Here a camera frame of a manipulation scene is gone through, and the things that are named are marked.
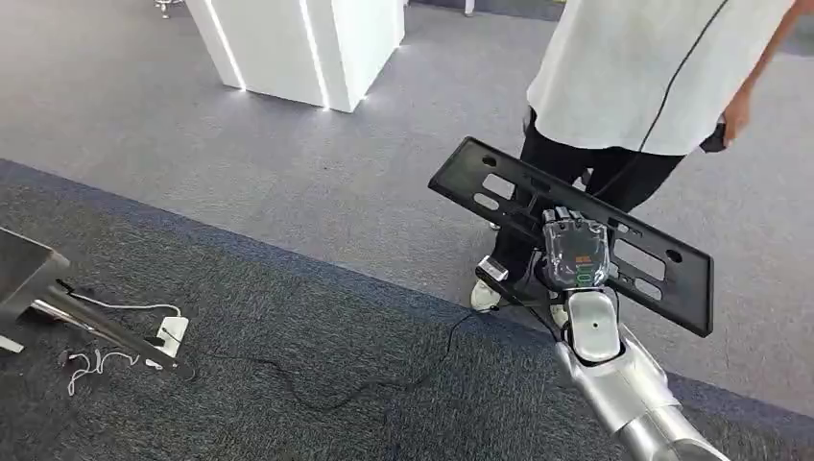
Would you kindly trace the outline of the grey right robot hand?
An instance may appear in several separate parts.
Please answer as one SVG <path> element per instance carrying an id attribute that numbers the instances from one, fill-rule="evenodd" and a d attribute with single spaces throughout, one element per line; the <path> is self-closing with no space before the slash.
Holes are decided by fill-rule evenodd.
<path id="1" fill-rule="evenodd" d="M 540 281 L 555 292 L 604 286 L 611 266 L 607 227 L 564 206 L 547 208 L 542 217 Z"/>

